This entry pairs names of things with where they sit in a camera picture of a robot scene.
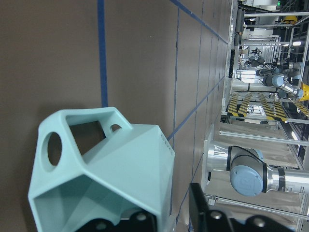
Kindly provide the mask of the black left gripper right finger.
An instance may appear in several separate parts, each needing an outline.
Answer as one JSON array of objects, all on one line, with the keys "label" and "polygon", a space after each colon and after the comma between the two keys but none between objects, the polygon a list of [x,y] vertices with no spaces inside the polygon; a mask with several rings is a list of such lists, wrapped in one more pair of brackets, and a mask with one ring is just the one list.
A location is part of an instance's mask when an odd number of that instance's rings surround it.
[{"label": "black left gripper right finger", "polygon": [[291,229],[273,219],[254,215],[244,223],[228,217],[219,209],[210,209],[200,184],[189,184],[189,212],[196,232],[290,232]]}]

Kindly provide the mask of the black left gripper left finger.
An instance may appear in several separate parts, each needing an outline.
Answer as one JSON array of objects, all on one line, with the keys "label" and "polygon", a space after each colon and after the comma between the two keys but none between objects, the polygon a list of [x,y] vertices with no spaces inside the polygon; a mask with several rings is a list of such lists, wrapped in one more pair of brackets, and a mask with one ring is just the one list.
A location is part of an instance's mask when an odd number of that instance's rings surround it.
[{"label": "black left gripper left finger", "polygon": [[85,232],[156,232],[156,216],[140,210],[129,217],[122,218],[118,224],[113,225],[109,220],[96,218],[84,225]]}]

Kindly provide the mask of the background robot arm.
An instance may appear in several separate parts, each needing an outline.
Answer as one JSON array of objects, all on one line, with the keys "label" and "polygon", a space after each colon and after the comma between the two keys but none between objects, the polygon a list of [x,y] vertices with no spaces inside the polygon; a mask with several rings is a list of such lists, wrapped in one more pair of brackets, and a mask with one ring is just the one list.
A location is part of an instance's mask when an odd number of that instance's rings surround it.
[{"label": "background robot arm", "polygon": [[276,93],[280,99],[309,99],[309,86],[300,81],[304,63],[281,63],[271,69],[238,70],[232,92]]}]

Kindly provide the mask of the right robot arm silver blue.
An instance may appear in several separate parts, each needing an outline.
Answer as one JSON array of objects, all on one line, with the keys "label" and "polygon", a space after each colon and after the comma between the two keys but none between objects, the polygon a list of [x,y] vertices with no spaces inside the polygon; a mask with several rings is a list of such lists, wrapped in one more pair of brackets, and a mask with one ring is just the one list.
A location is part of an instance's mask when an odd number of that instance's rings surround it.
[{"label": "right robot arm silver blue", "polygon": [[215,171],[229,172],[233,189],[244,196],[256,196],[269,191],[309,193],[307,171],[272,167],[263,160],[262,153],[238,145],[225,146],[212,139],[204,142],[203,167],[205,184]]}]

